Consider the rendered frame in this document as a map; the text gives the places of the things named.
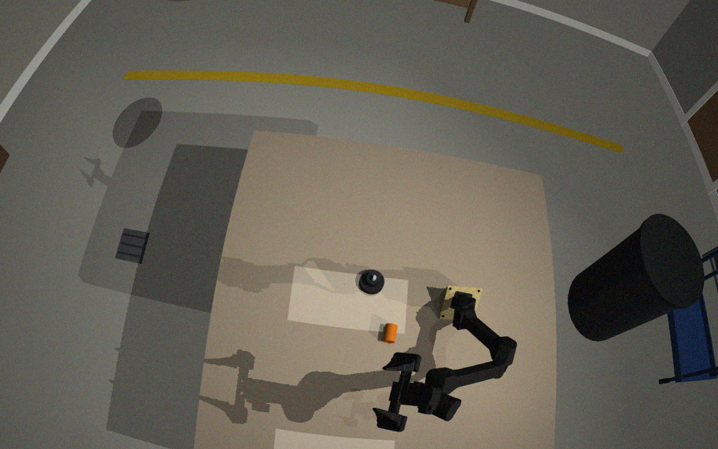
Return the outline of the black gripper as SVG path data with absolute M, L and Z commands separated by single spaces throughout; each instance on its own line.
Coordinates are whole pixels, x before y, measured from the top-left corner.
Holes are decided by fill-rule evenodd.
M 417 387 L 409 381 L 411 372 L 419 372 L 419 365 L 421 365 L 420 355 L 396 352 L 390 363 L 383 367 L 383 370 L 401 370 L 401 378 L 391 384 L 389 400 L 391 402 L 388 411 L 373 407 L 377 417 L 377 427 L 394 432 L 404 431 L 408 416 L 400 415 L 399 412 L 401 405 L 411 404 L 416 396 Z

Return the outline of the orange cylinder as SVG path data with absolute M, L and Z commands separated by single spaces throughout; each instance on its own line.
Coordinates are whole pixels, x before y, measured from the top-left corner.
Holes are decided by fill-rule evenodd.
M 396 339 L 396 332 L 397 332 L 397 325 L 387 323 L 385 324 L 385 332 L 383 336 L 383 341 L 385 343 L 394 344 Z

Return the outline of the black round pedestal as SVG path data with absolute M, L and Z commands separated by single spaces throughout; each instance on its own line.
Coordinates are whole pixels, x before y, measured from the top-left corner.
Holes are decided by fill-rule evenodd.
M 375 269 L 366 270 L 363 274 L 361 274 L 361 279 L 359 281 L 361 289 L 367 294 L 376 294 L 381 292 L 381 288 L 383 288 L 384 283 L 383 274 Z

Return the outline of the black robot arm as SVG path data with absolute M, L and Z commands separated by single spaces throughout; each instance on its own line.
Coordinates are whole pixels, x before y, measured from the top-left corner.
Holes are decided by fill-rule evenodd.
M 456 414 L 461 400 L 450 396 L 458 387 L 491 379 L 500 379 L 508 365 L 514 361 L 517 342 L 507 336 L 498 336 L 495 331 L 482 323 L 475 313 L 476 299 L 472 294 L 456 292 L 450 308 L 455 309 L 453 327 L 467 329 L 490 350 L 491 362 L 465 367 L 464 369 L 431 369 L 426 374 L 425 383 L 414 381 L 417 393 L 411 404 L 418 413 L 435 415 L 450 421 Z

